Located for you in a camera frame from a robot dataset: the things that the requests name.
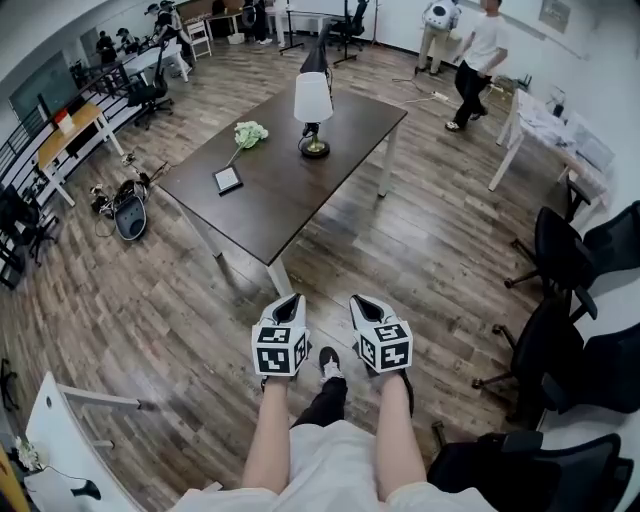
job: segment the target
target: tripod stand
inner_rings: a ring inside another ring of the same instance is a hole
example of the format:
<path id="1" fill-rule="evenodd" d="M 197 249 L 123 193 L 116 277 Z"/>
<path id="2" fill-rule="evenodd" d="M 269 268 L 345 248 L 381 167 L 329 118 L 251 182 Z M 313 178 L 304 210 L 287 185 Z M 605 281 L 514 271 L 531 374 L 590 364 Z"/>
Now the tripod stand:
<path id="1" fill-rule="evenodd" d="M 291 7 L 290 2 L 289 0 L 287 0 L 287 21 L 289 22 L 289 46 L 287 46 L 286 48 L 281 48 L 280 55 L 294 48 L 304 46 L 304 43 L 293 44 L 293 29 L 291 28 L 291 8 L 290 7 Z"/>

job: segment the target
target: chair armrest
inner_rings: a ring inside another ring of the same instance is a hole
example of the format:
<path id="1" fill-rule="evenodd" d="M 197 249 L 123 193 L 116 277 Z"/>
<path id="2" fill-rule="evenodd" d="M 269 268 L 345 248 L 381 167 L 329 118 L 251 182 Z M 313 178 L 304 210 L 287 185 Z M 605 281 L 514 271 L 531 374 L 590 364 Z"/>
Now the chair armrest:
<path id="1" fill-rule="evenodd" d="M 542 448 L 542 432 L 520 430 L 507 434 L 502 443 L 502 453 L 527 453 Z"/>
<path id="2" fill-rule="evenodd" d="M 491 445 L 500 453 L 526 453 L 539 450 L 543 435 L 532 430 L 520 430 L 510 434 L 485 434 L 478 438 L 478 443 Z"/>
<path id="3" fill-rule="evenodd" d="M 582 286 L 578 286 L 575 289 L 576 297 L 580 301 L 581 306 L 575 311 L 573 315 L 571 315 L 571 320 L 575 323 L 577 320 L 582 318 L 585 313 L 589 313 L 589 316 L 596 320 L 598 318 L 598 306 L 593 301 L 593 297 L 587 290 L 585 290 Z M 574 315 L 581 311 L 581 314 L 577 318 L 573 318 Z"/>
<path id="4" fill-rule="evenodd" d="M 589 267 L 591 267 L 592 269 L 595 269 L 597 266 L 596 261 L 593 259 L 593 255 L 591 254 L 591 251 L 587 249 L 587 246 L 584 245 L 582 240 L 580 240 L 579 238 L 574 238 L 574 245 L 576 247 L 576 250 L 580 253 L 580 256 L 582 256 L 585 259 Z"/>
<path id="5" fill-rule="evenodd" d="M 542 393 L 545 397 L 545 407 L 550 411 L 558 411 L 562 414 L 573 405 L 569 395 L 548 373 L 542 377 Z"/>

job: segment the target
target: white chair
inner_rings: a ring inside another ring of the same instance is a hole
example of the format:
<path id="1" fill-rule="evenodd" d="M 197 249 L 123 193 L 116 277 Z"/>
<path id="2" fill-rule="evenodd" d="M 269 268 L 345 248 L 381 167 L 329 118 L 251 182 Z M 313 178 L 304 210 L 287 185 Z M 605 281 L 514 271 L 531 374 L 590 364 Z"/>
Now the white chair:
<path id="1" fill-rule="evenodd" d="M 193 59 L 198 60 L 201 55 L 209 54 L 211 56 L 211 44 L 209 43 L 209 35 L 207 33 L 207 27 L 204 21 L 193 23 L 187 26 L 187 32 L 191 38 L 191 51 L 193 52 Z M 202 53 L 196 53 L 195 45 L 200 43 L 207 43 L 207 51 Z"/>

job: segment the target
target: white t-shirt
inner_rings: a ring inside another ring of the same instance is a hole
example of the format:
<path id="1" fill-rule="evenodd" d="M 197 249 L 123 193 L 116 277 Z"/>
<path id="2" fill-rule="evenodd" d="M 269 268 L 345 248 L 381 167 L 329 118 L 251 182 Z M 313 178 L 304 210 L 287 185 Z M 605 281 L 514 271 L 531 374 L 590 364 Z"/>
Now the white t-shirt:
<path id="1" fill-rule="evenodd" d="M 507 22 L 502 16 L 490 17 L 481 15 L 473 31 L 476 37 L 465 57 L 469 67 L 475 71 L 484 70 L 493 76 L 494 69 L 486 69 L 491 59 L 498 54 L 498 49 L 509 49 Z"/>
<path id="2" fill-rule="evenodd" d="M 423 482 L 378 501 L 375 438 L 338 421 L 291 430 L 291 483 L 279 496 L 266 489 L 189 490 L 172 512 L 495 512 L 476 489 L 447 494 Z"/>

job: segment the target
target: light stand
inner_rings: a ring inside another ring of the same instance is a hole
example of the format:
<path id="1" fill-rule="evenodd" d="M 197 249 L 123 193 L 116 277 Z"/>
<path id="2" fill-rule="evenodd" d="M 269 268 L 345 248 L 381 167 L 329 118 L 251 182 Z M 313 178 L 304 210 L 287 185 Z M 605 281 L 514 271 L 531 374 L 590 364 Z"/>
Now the light stand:
<path id="1" fill-rule="evenodd" d="M 287 21 L 289 22 L 289 46 L 286 48 L 282 48 L 280 50 L 280 55 L 284 52 L 288 52 L 289 50 L 293 50 L 294 48 L 298 48 L 300 46 L 304 46 L 304 43 L 293 44 L 293 29 L 291 28 L 291 5 L 289 0 L 287 0 Z"/>
<path id="2" fill-rule="evenodd" d="M 371 40 L 371 46 L 380 44 L 378 42 L 378 10 L 380 9 L 380 7 L 381 5 L 379 4 L 379 0 L 376 0 L 376 14 L 373 20 L 373 39 Z"/>

